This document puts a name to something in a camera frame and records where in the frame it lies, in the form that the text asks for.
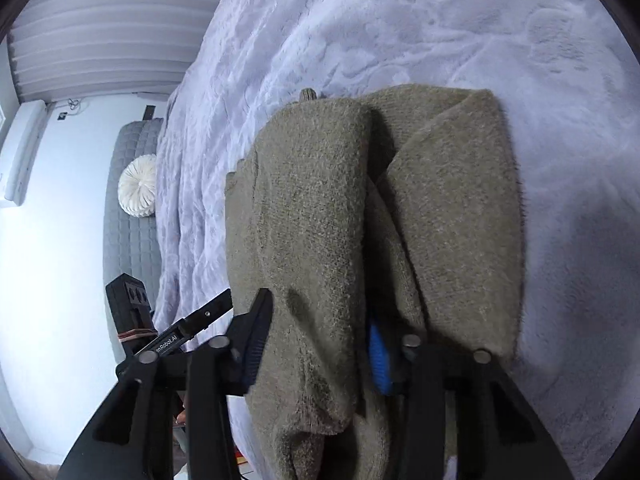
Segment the white wall air conditioner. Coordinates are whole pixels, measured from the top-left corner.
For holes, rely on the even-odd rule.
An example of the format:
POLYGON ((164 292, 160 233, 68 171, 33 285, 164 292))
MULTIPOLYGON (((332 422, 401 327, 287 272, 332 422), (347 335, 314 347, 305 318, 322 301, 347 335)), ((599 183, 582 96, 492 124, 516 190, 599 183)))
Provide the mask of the white wall air conditioner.
POLYGON ((39 140, 46 128, 48 107, 43 100, 23 103, 14 116, 1 149, 1 207, 24 203, 39 140))

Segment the grey pleated curtain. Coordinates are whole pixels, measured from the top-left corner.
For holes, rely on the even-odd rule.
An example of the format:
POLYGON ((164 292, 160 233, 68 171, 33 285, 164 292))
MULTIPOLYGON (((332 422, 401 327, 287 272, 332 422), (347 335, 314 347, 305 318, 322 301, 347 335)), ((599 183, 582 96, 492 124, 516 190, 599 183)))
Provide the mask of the grey pleated curtain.
POLYGON ((167 96, 200 50, 219 0, 30 0, 9 31, 23 101, 167 96))

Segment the grey quilted headboard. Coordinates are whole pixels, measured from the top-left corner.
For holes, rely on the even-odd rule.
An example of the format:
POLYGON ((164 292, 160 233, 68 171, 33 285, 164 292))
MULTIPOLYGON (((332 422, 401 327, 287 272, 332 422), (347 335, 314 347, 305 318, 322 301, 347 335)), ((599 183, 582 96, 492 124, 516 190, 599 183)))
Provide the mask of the grey quilted headboard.
POLYGON ((145 288, 151 308, 160 287, 160 246, 155 221, 155 155, 160 118, 130 122, 117 136, 106 185, 103 281, 126 273, 145 288))

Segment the olive knit sweater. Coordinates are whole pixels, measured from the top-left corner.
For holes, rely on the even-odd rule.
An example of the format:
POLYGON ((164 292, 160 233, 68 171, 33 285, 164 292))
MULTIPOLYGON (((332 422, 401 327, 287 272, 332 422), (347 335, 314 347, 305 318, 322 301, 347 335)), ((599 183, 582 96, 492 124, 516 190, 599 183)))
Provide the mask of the olive knit sweater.
POLYGON ((272 292, 247 406, 279 479, 385 479, 397 448, 366 319, 513 358, 518 172, 487 90, 404 84, 282 107, 228 175, 233 303, 272 292))

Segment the round cream pleated cushion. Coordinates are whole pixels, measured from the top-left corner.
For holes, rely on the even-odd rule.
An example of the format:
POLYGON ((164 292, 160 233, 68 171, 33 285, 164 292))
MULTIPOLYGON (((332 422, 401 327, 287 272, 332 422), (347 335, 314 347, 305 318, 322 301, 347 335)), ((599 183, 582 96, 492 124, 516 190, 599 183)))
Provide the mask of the round cream pleated cushion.
POLYGON ((134 159, 122 170, 118 179, 117 198, 120 208, 134 218, 155 214, 156 155, 146 154, 134 159))

